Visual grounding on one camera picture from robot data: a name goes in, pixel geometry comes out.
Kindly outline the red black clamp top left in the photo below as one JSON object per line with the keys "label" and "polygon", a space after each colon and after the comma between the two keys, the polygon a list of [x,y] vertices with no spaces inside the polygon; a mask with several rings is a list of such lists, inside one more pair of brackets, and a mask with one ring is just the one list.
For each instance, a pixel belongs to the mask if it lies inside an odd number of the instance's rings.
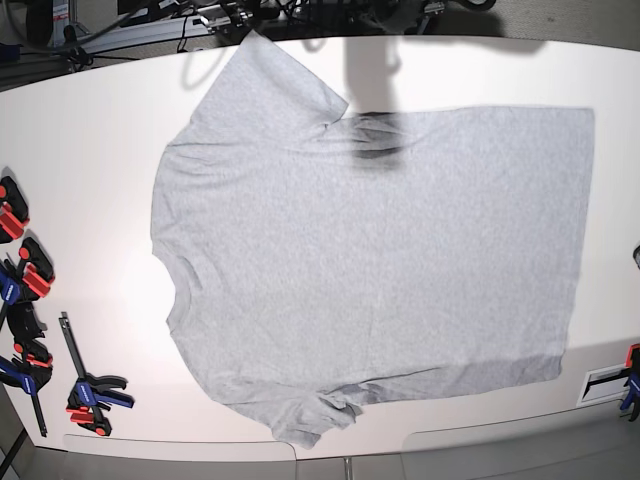
{"label": "red black clamp top left", "polygon": [[20,238],[29,223],[29,207],[17,183],[10,177],[1,178],[1,243]]}

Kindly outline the blue red clamp middle left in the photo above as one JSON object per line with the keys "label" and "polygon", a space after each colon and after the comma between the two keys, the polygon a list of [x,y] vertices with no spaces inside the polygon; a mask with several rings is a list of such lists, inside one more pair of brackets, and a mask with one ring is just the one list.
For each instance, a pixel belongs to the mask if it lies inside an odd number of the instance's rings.
{"label": "blue red clamp middle left", "polygon": [[34,237],[25,237],[19,248],[19,260],[1,263],[1,324],[9,308],[46,297],[53,282],[53,263]]}

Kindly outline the blue red clamp lower left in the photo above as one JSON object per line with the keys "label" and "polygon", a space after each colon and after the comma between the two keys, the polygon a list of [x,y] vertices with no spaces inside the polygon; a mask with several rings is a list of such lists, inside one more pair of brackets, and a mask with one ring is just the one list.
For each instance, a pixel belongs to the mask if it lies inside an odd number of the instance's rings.
{"label": "blue red clamp lower left", "polygon": [[47,437],[47,426],[39,399],[40,390],[51,380],[53,357],[40,342],[44,330],[32,302],[8,307],[6,322],[13,336],[15,355],[1,358],[1,383],[18,388],[30,397],[40,435]]}

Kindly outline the blue clamp at right edge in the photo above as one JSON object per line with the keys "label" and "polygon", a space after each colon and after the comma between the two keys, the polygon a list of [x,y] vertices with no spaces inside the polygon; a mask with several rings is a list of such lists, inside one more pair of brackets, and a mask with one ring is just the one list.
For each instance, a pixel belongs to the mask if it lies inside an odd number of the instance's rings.
{"label": "blue clamp at right edge", "polygon": [[619,409],[621,411],[631,410],[629,417],[630,422],[635,422],[639,418],[639,367],[640,367],[640,352],[639,345],[634,344],[630,347],[625,366],[628,369],[628,376],[625,382],[625,386],[628,388],[628,393],[623,399]]}

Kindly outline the blue red clamp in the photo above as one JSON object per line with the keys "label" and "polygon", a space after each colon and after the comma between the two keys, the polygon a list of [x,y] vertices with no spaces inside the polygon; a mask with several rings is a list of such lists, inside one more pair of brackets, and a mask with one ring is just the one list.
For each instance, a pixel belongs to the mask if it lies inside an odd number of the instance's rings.
{"label": "blue red clamp", "polygon": [[40,390],[51,380],[53,357],[40,342],[44,330],[32,302],[8,307],[6,322],[13,336],[15,355],[1,358],[1,383],[18,388],[30,397],[40,435],[47,437],[47,426],[39,399]]}
{"label": "blue red clamp", "polygon": [[46,297],[53,282],[53,263],[34,237],[25,237],[19,248],[19,260],[1,263],[1,324],[9,308]]}

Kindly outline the dark object at right edge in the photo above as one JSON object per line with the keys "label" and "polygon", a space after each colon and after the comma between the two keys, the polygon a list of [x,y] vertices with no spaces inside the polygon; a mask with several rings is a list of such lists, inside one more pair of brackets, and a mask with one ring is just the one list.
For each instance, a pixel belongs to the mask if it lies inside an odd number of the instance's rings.
{"label": "dark object at right edge", "polygon": [[640,269],[640,245],[633,250],[632,258],[637,268]]}

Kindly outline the white label sticker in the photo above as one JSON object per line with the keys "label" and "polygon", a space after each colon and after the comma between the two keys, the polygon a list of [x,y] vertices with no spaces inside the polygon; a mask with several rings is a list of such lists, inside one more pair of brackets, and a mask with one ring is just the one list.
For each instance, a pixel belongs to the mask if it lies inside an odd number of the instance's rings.
{"label": "white label sticker", "polygon": [[586,373],[577,407],[622,399],[628,391],[629,369],[624,365],[592,370]]}

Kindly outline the blue bar clamp lying flat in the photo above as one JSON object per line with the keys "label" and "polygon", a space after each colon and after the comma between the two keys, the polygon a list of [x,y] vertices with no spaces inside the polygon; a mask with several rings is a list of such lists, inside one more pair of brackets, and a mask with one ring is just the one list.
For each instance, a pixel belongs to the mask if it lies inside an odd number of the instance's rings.
{"label": "blue bar clamp lying flat", "polygon": [[81,358],[66,312],[60,314],[59,324],[77,373],[67,399],[66,412],[73,424],[100,437],[109,437],[112,426],[105,412],[113,406],[134,407],[134,398],[125,393],[128,382],[123,377],[90,374]]}

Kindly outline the grey T-shirt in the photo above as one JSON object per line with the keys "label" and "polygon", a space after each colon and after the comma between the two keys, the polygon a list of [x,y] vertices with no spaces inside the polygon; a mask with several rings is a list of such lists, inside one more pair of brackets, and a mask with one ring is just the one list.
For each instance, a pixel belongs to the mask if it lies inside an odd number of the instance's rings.
{"label": "grey T-shirt", "polygon": [[351,116],[248,34],[155,178],[184,363],[304,448],[367,405],[557,378],[594,136],[586,108]]}

